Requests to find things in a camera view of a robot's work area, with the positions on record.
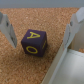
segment block front face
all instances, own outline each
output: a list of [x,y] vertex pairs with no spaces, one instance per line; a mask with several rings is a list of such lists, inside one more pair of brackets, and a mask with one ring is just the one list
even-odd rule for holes
[[43,56],[47,44],[46,32],[29,29],[21,44],[26,54]]

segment cube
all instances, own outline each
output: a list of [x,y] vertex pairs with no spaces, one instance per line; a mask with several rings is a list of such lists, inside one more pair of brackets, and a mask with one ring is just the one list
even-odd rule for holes
[[21,41],[25,54],[43,57],[47,47],[45,31],[29,29]]

